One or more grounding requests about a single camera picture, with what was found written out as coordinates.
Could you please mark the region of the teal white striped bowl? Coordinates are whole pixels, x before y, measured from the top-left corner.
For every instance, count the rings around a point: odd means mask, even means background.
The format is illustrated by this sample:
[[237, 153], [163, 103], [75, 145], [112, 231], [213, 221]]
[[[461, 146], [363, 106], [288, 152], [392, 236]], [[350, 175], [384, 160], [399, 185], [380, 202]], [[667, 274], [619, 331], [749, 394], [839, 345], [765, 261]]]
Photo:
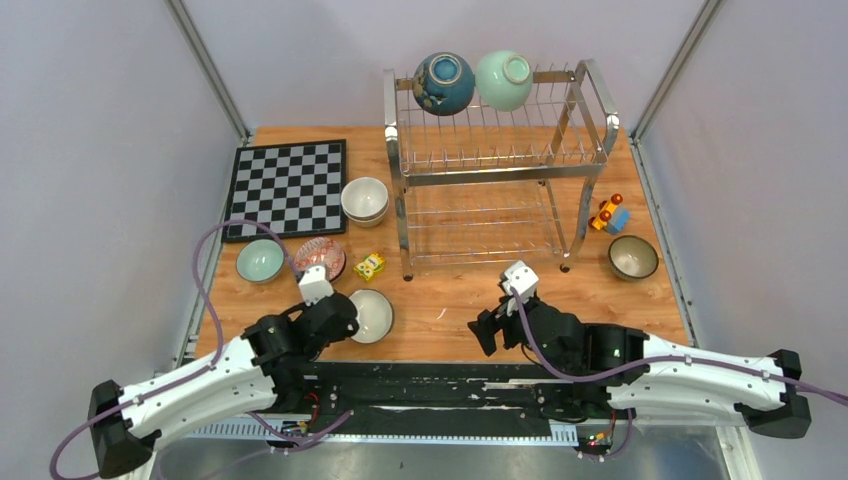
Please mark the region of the teal white striped bowl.
[[358, 330], [351, 339], [360, 344], [373, 344], [385, 338], [394, 323], [394, 309], [388, 298], [377, 290], [360, 289], [349, 299], [357, 309], [358, 323]]

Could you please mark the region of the pale green striped bowl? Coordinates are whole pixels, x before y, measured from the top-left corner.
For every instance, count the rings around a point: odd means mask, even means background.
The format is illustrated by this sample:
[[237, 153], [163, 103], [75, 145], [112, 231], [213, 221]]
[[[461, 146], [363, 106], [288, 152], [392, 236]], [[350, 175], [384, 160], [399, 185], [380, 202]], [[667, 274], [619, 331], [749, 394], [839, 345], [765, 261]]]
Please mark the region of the pale green striped bowl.
[[267, 283], [281, 272], [286, 255], [278, 242], [259, 239], [248, 243], [236, 260], [236, 271], [250, 283]]

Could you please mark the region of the cream bowl green leaf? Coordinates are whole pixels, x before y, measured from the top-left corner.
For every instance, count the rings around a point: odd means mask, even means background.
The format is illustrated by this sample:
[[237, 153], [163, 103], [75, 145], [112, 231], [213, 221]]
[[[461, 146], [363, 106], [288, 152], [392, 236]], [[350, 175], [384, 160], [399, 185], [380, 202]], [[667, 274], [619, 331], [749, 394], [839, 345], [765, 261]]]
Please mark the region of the cream bowl green leaf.
[[370, 217], [348, 216], [348, 219], [356, 226], [361, 228], [372, 228], [379, 225], [385, 218], [387, 212], [383, 211], [379, 214]]

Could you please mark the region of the dark patterned rim bowl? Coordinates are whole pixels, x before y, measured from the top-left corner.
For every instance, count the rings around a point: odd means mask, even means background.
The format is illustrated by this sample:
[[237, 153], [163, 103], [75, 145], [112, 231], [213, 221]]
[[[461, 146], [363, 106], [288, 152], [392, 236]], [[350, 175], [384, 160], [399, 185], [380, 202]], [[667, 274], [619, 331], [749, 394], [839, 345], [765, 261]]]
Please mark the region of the dark patterned rim bowl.
[[660, 266], [656, 249], [647, 240], [623, 235], [615, 238], [607, 249], [610, 270], [623, 281], [640, 281], [654, 275]]

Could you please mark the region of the plain cream bowl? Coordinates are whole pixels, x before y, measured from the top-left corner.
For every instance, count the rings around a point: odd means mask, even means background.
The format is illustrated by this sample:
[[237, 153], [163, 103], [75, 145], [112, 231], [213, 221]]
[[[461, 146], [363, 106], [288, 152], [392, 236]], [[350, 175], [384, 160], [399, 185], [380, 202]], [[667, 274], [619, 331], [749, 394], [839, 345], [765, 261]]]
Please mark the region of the plain cream bowl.
[[351, 180], [341, 192], [344, 213], [355, 220], [370, 220], [388, 208], [389, 192], [386, 185], [373, 177]]

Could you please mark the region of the steel two-tier dish rack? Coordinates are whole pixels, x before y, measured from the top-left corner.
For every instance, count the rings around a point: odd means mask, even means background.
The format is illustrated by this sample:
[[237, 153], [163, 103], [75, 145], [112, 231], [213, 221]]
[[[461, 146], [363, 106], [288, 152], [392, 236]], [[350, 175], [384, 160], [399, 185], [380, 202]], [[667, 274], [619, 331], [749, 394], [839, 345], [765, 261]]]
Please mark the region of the steel two-tier dish rack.
[[402, 276], [441, 266], [549, 261], [571, 270], [620, 118], [596, 61], [536, 70], [527, 102], [474, 97], [437, 117], [413, 80], [383, 73], [385, 145]]

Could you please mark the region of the dark blue glazed bowl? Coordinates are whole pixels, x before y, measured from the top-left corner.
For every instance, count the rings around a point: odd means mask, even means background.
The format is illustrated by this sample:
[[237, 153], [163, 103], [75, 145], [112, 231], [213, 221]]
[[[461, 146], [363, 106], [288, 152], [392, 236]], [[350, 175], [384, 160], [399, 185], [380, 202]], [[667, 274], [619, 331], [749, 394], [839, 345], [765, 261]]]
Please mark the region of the dark blue glazed bowl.
[[436, 52], [422, 60], [412, 76], [412, 96], [426, 112], [452, 116], [471, 103], [475, 91], [473, 69], [460, 55]]

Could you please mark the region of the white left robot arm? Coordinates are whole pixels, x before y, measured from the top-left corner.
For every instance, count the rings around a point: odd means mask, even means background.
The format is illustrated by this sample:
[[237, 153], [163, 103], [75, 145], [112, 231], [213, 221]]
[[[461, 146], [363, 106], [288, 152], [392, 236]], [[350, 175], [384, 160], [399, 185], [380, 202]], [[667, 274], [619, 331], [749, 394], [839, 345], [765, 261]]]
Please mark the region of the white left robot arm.
[[357, 315], [347, 296], [334, 293], [311, 306], [265, 315], [221, 353], [158, 378], [96, 385], [88, 418], [99, 476], [127, 474], [172, 441], [233, 415], [272, 407], [298, 411], [306, 400], [304, 366], [328, 345], [352, 337]]

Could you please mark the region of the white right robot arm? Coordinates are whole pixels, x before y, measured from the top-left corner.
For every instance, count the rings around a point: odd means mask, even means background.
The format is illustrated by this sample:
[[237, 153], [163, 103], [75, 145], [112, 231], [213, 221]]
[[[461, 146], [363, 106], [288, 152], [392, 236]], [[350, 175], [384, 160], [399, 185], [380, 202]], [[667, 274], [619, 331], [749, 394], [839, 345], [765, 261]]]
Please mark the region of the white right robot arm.
[[779, 439], [800, 439], [811, 426], [809, 402], [794, 384], [802, 373], [794, 351], [734, 357], [635, 328], [584, 323], [537, 297], [522, 307], [501, 301], [469, 330], [487, 356], [498, 348], [533, 350], [545, 372], [566, 381], [559, 405], [570, 417], [681, 415], [741, 422]]

